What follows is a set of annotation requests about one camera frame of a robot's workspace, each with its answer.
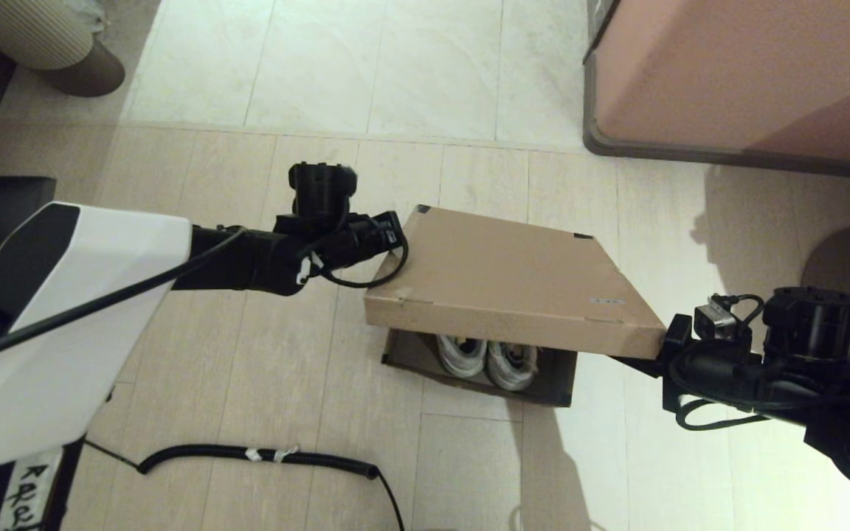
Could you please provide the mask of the white lace-up sneaker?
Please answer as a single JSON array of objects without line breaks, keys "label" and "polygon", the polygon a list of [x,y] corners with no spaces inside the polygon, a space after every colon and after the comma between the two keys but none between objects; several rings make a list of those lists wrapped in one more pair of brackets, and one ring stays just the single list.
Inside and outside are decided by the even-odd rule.
[{"label": "white lace-up sneaker", "polygon": [[447,373],[472,378],[486,366],[487,341],[472,337],[437,335],[438,356]]},{"label": "white lace-up sneaker", "polygon": [[539,348],[532,345],[489,341],[486,372],[499,389],[519,392],[527,389],[539,372]]}]

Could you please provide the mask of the brown cardboard shoe box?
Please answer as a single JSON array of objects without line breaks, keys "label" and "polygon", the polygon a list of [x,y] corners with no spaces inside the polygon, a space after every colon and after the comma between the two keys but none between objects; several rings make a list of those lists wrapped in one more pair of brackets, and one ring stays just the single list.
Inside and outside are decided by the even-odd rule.
[{"label": "brown cardboard shoe box", "polygon": [[[436,383],[567,408],[579,353],[652,360],[665,326],[601,243],[584,233],[420,205],[404,223],[410,257],[364,294],[367,323],[387,329],[381,362]],[[437,335],[539,348],[527,389],[505,391],[486,369],[447,373]]]}]

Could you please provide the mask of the pink cabinet with dark plinth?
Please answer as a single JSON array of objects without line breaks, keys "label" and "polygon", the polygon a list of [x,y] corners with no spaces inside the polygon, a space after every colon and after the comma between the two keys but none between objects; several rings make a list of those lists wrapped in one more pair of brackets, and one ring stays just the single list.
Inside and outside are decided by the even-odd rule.
[{"label": "pink cabinet with dark plinth", "polygon": [[850,0],[587,0],[584,146],[850,178]]}]

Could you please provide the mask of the white crumpled plastic bag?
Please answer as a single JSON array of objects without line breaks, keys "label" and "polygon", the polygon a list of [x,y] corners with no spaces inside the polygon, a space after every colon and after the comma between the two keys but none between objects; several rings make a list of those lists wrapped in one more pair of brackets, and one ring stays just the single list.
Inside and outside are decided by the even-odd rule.
[{"label": "white crumpled plastic bag", "polygon": [[103,0],[62,0],[92,34],[104,32],[108,25],[107,7]]}]

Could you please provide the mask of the ribbed beige cylinder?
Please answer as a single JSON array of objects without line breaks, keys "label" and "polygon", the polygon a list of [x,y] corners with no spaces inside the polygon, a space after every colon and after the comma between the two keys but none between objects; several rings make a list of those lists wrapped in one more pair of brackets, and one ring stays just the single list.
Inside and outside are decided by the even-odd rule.
[{"label": "ribbed beige cylinder", "polygon": [[65,69],[92,47],[91,31],[61,0],[0,0],[0,52],[21,66]]}]

